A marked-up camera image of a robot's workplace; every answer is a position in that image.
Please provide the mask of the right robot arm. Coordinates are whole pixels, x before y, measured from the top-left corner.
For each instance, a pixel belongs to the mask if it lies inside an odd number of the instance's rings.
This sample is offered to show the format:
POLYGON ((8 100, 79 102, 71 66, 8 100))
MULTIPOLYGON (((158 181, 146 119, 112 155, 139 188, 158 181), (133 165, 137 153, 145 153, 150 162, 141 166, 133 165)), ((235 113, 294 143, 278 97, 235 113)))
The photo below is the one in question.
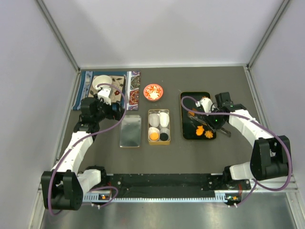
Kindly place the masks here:
POLYGON ((199 101, 204 112, 204 120, 215 130, 225 123, 237 129, 252 146, 249 162, 229 166, 229 173, 222 177, 226 188, 235 188, 241 179, 253 179, 263 187, 263 180, 286 177, 279 188, 264 187, 267 190, 280 191, 288 186, 292 176, 290 141, 285 136, 278 136, 250 115, 242 104, 234 104, 228 92, 215 96, 216 102, 203 98, 199 101))

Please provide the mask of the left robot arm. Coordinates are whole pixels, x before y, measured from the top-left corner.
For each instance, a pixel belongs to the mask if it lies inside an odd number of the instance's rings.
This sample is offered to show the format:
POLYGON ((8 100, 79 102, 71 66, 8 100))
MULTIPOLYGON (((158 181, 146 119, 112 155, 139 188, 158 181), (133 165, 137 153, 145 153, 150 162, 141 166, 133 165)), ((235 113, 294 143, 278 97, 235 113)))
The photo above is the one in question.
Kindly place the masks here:
POLYGON ((43 172, 41 176, 44 206, 52 216, 56 215, 55 211, 78 210, 84 195, 93 187, 103 189, 107 186, 108 178, 103 175, 103 167, 88 167, 80 175, 78 171, 96 136, 106 132, 100 130, 99 123, 104 119, 113 119, 117 120, 114 127, 118 126, 126 108, 126 101, 106 104, 97 96, 81 101, 81 113, 69 145, 52 170, 43 172))

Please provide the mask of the black sandwich cookie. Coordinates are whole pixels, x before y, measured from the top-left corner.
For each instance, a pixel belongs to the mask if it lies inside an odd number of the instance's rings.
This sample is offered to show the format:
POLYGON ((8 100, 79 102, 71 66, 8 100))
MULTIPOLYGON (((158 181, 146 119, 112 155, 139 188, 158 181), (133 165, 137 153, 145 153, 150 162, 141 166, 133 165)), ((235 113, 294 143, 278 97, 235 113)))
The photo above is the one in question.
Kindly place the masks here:
POLYGON ((168 141, 169 135, 167 133, 160 133, 160 140, 161 141, 168 141))

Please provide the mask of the black serving tongs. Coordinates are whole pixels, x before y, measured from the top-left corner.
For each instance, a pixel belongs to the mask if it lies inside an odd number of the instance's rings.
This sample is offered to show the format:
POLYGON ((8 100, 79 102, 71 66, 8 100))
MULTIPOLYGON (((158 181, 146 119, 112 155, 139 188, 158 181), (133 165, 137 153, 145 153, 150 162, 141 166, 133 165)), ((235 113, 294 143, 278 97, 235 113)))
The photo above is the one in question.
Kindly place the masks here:
POLYGON ((198 118, 198 117, 195 116, 195 115, 192 115, 192 114, 190 114, 190 113, 187 113, 187 116, 188 116, 190 119, 192 119, 192 120, 195 120, 195 121, 197 121, 197 122, 199 122, 199 123, 201 123, 201 124, 203 124, 203 125, 208 126, 214 133, 219 132, 219 133, 221 133, 221 134, 223 134, 223 135, 225 135, 225 136, 227 136, 227 137, 231 137, 231 132, 228 131, 228 130, 226 130, 226 129, 223 128, 223 127, 221 127, 220 129, 215 129, 215 128, 212 128, 210 125, 208 125, 204 120, 198 118))

